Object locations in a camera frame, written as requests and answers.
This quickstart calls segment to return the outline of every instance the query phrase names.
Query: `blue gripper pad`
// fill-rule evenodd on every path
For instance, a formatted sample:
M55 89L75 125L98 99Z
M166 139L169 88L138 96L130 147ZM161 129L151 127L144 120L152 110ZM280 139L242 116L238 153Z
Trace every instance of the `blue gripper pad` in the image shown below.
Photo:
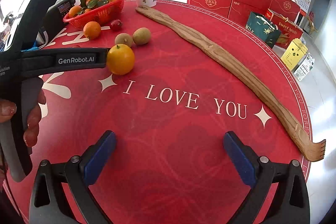
M256 172L253 164L243 152L243 143L236 135L232 136L231 132L227 132L223 138L223 145L243 183L253 188L257 182Z
M117 139L114 132L107 130L97 141L91 145L82 155L80 170L84 183L89 186L94 184L107 160L116 147Z

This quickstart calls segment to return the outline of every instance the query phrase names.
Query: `screw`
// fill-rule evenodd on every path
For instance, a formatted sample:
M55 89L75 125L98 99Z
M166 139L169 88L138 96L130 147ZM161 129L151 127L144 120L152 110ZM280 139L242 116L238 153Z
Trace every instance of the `screw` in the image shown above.
M296 167L300 165L300 163L299 163L297 160L293 160L293 161L292 161L292 164L293 164L294 166L296 166Z
M76 163L76 162L79 161L80 158L81 158L80 156L73 156L73 157L71 158L71 162L72 162L72 163Z
M43 161L41 161L40 165L45 166L45 165L47 165L47 163L48 163L48 160L43 160Z
M261 156L260 157L260 161L262 162L262 163L268 163L268 158L267 157L265 157L265 156Z

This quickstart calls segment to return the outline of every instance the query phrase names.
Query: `white box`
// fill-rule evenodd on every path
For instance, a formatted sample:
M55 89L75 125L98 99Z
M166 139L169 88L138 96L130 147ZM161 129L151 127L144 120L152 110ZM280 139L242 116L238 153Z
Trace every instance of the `white box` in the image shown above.
M300 37L300 40L301 40L301 42L303 43L303 45L307 45L307 42L306 42L306 40L303 38L303 36Z
M301 65L294 72L295 77L301 82L301 80L310 72L314 66L315 58L313 58L310 52L307 54Z

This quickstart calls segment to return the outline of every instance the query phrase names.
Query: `fingernail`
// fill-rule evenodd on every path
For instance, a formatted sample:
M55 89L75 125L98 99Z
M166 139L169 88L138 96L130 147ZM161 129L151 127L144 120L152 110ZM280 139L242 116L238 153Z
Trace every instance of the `fingernail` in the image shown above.
M23 140L25 141L27 147L33 147L37 143L37 136L34 134L24 134Z
M34 115L28 116L27 119L28 128L35 127L38 123L39 119L36 116Z
M10 116L16 112L16 105L9 101L3 101L1 103L1 115Z

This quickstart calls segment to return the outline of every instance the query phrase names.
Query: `wooden back scratcher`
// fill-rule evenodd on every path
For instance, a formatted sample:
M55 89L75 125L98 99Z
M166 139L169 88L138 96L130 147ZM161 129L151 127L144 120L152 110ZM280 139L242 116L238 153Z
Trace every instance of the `wooden back scratcher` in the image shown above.
M274 94L263 82L261 82L248 68L233 57L228 51L208 39L200 32L176 22L168 15L158 10L147 6L139 6L135 10L152 20L171 28L180 37L200 48L206 55L222 65L246 86L248 86L278 117L288 135L308 161L319 161L324 158L326 141L323 140L319 143L313 143L309 139L306 131L303 129L303 126L294 117L294 115L275 98Z

